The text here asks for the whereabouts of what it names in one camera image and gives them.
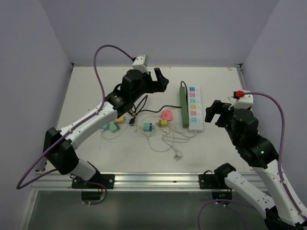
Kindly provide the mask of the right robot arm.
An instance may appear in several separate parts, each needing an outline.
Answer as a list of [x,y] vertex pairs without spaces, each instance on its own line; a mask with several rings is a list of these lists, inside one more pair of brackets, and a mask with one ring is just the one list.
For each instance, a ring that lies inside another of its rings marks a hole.
[[214,170],[214,184],[237,191],[264,218],[270,230],[302,230],[307,226],[307,208],[291,188],[283,170],[278,169],[278,153],[273,144],[258,132],[259,121],[248,109],[233,109],[229,103],[215,100],[206,108],[205,121],[219,115],[216,126],[228,133],[240,157],[257,173],[266,195],[248,182],[232,165],[225,163]]

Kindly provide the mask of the green power strip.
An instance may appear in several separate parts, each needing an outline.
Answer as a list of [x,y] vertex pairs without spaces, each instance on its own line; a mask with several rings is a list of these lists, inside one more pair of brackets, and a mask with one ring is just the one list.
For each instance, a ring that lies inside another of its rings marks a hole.
[[183,86],[180,86],[179,88],[179,100],[180,100],[180,106],[181,106],[182,127],[188,128],[189,127],[188,105],[187,105],[187,100],[186,100],[185,87]]

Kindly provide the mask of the blue usb charger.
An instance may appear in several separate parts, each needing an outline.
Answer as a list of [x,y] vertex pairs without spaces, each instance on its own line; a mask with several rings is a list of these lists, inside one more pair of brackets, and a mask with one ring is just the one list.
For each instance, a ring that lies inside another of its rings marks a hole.
[[103,130],[103,131],[108,130],[109,126],[110,126],[110,124],[107,123],[107,124],[105,124],[104,126],[101,127],[101,130]]

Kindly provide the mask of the yellow plug adapter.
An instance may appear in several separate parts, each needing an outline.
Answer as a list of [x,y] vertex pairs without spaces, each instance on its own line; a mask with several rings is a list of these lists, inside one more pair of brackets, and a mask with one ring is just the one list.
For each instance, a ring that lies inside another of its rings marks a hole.
[[164,127],[167,127],[167,126],[168,126],[168,121],[165,120],[165,119],[160,119],[160,120],[156,123],[156,125],[157,125],[158,127],[164,128]]

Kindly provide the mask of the white power strip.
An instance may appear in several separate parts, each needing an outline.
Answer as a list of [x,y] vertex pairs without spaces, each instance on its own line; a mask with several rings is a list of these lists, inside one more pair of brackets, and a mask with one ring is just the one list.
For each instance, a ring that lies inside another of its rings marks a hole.
[[204,118],[202,109],[201,89],[196,85],[188,86],[189,132],[202,133]]

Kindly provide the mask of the green usb charger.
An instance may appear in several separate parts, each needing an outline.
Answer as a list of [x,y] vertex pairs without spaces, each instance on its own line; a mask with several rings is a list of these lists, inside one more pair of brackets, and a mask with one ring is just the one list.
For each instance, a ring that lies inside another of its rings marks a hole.
[[118,123],[113,122],[113,123],[110,123],[109,129],[112,133],[115,133],[115,132],[119,131],[120,127],[119,127]]

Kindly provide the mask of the pink plug adapter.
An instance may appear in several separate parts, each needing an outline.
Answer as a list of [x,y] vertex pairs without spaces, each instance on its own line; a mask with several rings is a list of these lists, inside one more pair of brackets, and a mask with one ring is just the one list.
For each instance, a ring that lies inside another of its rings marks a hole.
[[161,118],[166,121],[172,121],[173,120],[173,113],[171,110],[163,110],[161,112]]

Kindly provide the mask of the yellow usb charger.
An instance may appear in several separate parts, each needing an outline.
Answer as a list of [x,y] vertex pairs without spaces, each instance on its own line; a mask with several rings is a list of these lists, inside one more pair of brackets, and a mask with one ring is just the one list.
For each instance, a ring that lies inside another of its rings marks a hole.
[[115,122],[118,123],[118,124],[123,124],[123,123],[125,123],[125,121],[126,121],[126,117],[124,117],[124,116],[121,116],[121,117],[119,117],[115,120]]

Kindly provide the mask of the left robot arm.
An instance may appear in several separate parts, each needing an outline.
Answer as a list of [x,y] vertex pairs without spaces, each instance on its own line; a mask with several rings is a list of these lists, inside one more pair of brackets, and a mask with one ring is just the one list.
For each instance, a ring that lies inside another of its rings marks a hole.
[[128,112],[145,93],[164,92],[169,80],[162,75],[159,68],[155,68],[154,72],[156,81],[152,80],[150,73],[142,73],[137,69],[128,70],[121,84],[93,111],[60,130],[53,127],[46,132],[44,156],[60,174],[82,178],[89,188],[98,186],[98,169],[79,159],[75,151],[102,126]]

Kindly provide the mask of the blue plug adapter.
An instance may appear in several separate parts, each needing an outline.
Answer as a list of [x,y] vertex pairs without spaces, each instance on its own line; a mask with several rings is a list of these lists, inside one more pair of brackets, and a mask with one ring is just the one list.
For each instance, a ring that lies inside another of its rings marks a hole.
[[152,132],[154,130],[154,125],[152,123],[144,123],[142,126],[144,132]]

